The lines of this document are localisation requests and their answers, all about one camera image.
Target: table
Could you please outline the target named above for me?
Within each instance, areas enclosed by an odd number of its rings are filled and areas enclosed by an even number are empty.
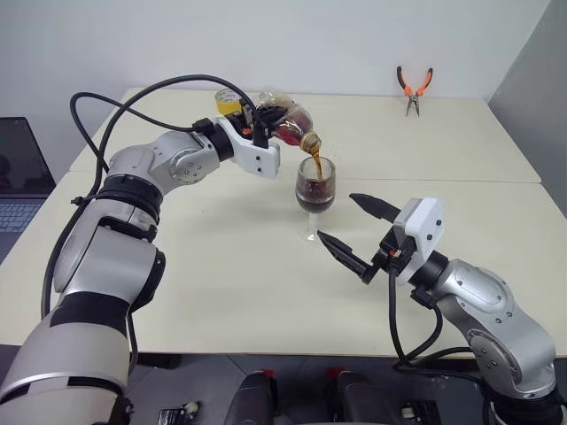
[[[139,89],[131,89],[124,99]],[[540,182],[539,176],[480,99],[420,99],[422,116],[405,116],[404,97],[292,95],[313,115],[323,139],[322,155],[339,176],[362,179]],[[164,89],[135,108],[158,120],[189,126],[218,115],[213,91]],[[96,133],[99,142],[106,123]],[[107,158],[132,144],[149,143],[165,130],[126,114],[108,145]],[[282,168],[296,168],[305,153],[285,149]],[[94,170],[86,147],[71,171]],[[234,174],[241,171],[231,167]]]
[[[91,173],[59,183],[0,266],[0,344],[22,344],[39,321],[47,258]],[[224,352],[392,356],[386,276],[366,286],[322,246],[299,240],[306,215],[293,193],[295,173],[275,180],[232,175],[223,167],[198,185],[174,190],[162,205],[155,244],[167,268],[153,302],[134,314],[142,352]],[[363,192],[402,206],[440,197],[446,233],[439,251],[492,269],[518,304],[567,355],[565,218],[539,184],[338,179],[322,229],[364,259],[388,224],[347,196]],[[433,327],[432,313],[399,290],[402,343],[413,348]],[[433,348],[463,345],[448,322]]]

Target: gray panel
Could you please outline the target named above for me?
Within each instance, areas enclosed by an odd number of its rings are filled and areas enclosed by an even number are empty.
[[[489,103],[563,214],[567,214],[566,22],[567,2],[552,0]]]

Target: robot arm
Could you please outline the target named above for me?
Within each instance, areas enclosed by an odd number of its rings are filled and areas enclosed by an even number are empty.
[[[279,146],[243,138],[225,117],[117,152],[103,188],[59,254],[55,308],[30,334],[0,388],[0,423],[128,423],[128,313],[153,298],[166,259],[151,242],[171,190],[231,158],[275,177]]]
[[[399,210],[368,195],[351,198],[393,226],[371,265],[337,238],[320,233],[331,254],[365,283],[379,269],[395,270],[399,282],[415,287],[411,293],[415,301],[439,307],[467,340],[490,388],[499,423],[562,423],[551,337],[516,304],[498,275],[459,259],[449,261],[434,251],[444,231],[439,200],[411,199]]]

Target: black cable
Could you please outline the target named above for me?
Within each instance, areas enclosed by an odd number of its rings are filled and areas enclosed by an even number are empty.
[[[488,397],[485,390],[483,392],[482,399],[482,423],[484,425],[490,425],[490,398]]]
[[[446,348],[444,350],[439,350],[438,352],[433,352],[425,357],[422,357],[414,363],[415,366],[422,365],[423,363],[427,363],[428,361],[436,360],[441,357],[448,356],[449,354],[456,354],[459,352],[472,352],[470,347],[453,347],[453,348]]]
[[[439,335],[441,335],[441,330],[443,330],[443,315],[441,314],[441,310],[436,305],[433,306],[433,312],[435,312],[435,329],[431,333],[430,337],[423,341],[418,347],[407,354],[408,360],[413,360],[425,350],[430,348],[435,341],[439,339]]]
[[[71,230],[73,230],[74,225],[76,224],[79,217],[81,217],[82,212],[84,211],[86,205],[80,205],[73,213],[57,242],[53,245],[53,249],[51,250],[51,254],[49,259],[47,260],[47,267],[45,268],[45,274],[43,275],[43,291],[42,291],[42,319],[47,316],[51,310],[50,302],[51,302],[51,281],[53,280],[53,272],[55,269],[55,263],[57,263],[57,258],[61,249],[63,249],[63,245],[67,240]]]
[[[388,323],[390,325],[390,336],[392,337],[393,348],[398,354],[401,365],[410,365],[404,350],[401,347],[400,336],[398,335],[398,323],[396,321],[396,273],[397,270],[391,268],[388,272]]]
[[[75,126],[77,126],[77,128],[79,128],[79,132],[81,133],[82,137],[87,142],[87,145],[90,147],[90,149],[93,151],[95,156],[98,158],[98,155],[99,155],[98,147],[94,144],[94,142],[92,141],[92,139],[89,136],[89,133],[87,133],[87,130],[82,125],[82,122],[79,119],[79,114],[77,112],[77,102],[79,101],[79,99],[82,99],[84,97],[101,100],[103,102],[107,102],[108,104],[113,104],[114,106],[118,106],[118,107],[122,107],[122,104],[120,102],[117,102],[117,101],[111,99],[110,97],[102,96],[102,95],[99,95],[97,93],[90,93],[88,91],[82,91],[80,93],[75,93],[73,95],[73,97],[71,97],[71,101],[70,101],[71,117],[73,117],[74,124],[75,124]],[[171,124],[167,124],[165,122],[155,120],[152,117],[148,117],[147,115],[144,115],[143,113],[138,112],[138,111],[136,111],[135,109],[132,109],[132,108],[128,108],[127,112],[130,112],[133,115],[137,116],[138,118],[141,118],[142,120],[148,121],[149,123],[154,124],[158,127],[167,128],[168,130],[181,131],[181,132],[185,132],[185,133],[193,131],[192,127],[172,126]],[[102,160],[103,160],[103,168],[106,172],[108,172],[108,165],[106,164],[104,158],[102,158]]]
[[[475,383],[483,396],[483,423],[485,425],[489,425],[489,422],[486,418],[488,418],[489,414],[486,410],[486,406],[490,407],[490,398],[486,395],[485,391],[485,382],[481,378],[477,378],[476,376],[464,374],[461,372],[454,372],[452,370],[442,370],[442,369],[426,369],[422,367],[416,367],[417,364],[411,363],[415,356],[418,356],[422,352],[424,352],[427,348],[429,348],[439,337],[440,330],[442,329],[442,321],[443,316],[440,314],[441,311],[437,306],[434,308],[435,316],[437,319],[437,324],[435,330],[431,334],[429,338],[422,344],[420,344],[417,348],[415,348],[411,353],[406,355],[401,347],[400,343],[400,336],[398,335],[398,325],[396,321],[396,275],[398,270],[392,267],[388,271],[388,319],[390,322],[390,334],[392,337],[392,342],[396,353],[398,354],[398,361],[394,363],[393,369],[397,372],[406,375],[420,375],[420,376],[449,376],[452,378],[463,379],[469,381],[471,383]],[[426,356],[422,361],[428,361],[431,359],[438,359],[447,354],[452,354],[454,352],[470,352],[469,347],[455,347],[455,348],[447,348],[445,350],[441,350],[439,352],[434,352],[429,356]]]
[[[207,74],[182,75],[180,77],[174,77],[174,78],[170,78],[168,80],[156,82],[155,84],[152,84],[151,86],[146,87],[145,89],[139,91],[138,93],[133,95],[128,101],[126,101],[120,107],[120,109],[114,113],[113,117],[110,119],[110,121],[108,122],[108,125],[106,126],[105,133],[103,134],[103,137],[100,141],[99,150],[100,150],[101,156],[104,157],[104,155],[105,155],[106,145],[108,144],[108,139],[110,138],[110,134],[112,133],[114,126],[116,125],[116,121],[118,121],[118,119],[124,114],[124,112],[130,106],[132,106],[135,102],[140,100],[142,97],[149,95],[150,93],[152,93],[155,90],[163,89],[164,87],[171,86],[171,85],[174,85],[174,84],[179,84],[180,82],[187,82],[187,81],[216,82],[217,84],[221,84],[222,86],[224,86],[228,89],[231,89],[232,91],[237,93],[246,104],[248,104],[250,106],[253,123],[255,125],[259,125],[261,123],[260,114],[258,113],[258,110],[256,109],[256,106],[254,105],[254,102],[252,101],[252,99],[250,97],[248,97],[244,93],[244,91],[242,91],[239,87],[235,86],[231,82],[223,80],[222,78],[215,77],[213,75],[207,75]]]
[[[132,347],[132,357],[130,357],[130,363],[128,365],[128,375],[130,375],[138,363],[138,342],[136,341],[132,313],[128,313],[128,316],[126,316],[126,323],[128,325],[128,338],[130,340],[130,346]]]

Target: pliers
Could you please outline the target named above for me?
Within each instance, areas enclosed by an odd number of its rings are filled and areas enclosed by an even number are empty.
[[[408,97],[408,108],[406,110],[406,116],[408,116],[409,114],[409,108],[411,107],[411,104],[415,104],[417,116],[419,117],[419,97],[423,95],[425,89],[427,89],[427,86],[429,86],[429,83],[431,82],[431,77],[433,77],[433,68],[429,68],[427,70],[425,81],[415,94],[412,92],[411,86],[409,84],[406,84],[406,82],[404,81],[404,77],[401,74],[401,66],[398,66],[398,69],[396,71],[398,74],[398,82],[404,89],[404,95]]]

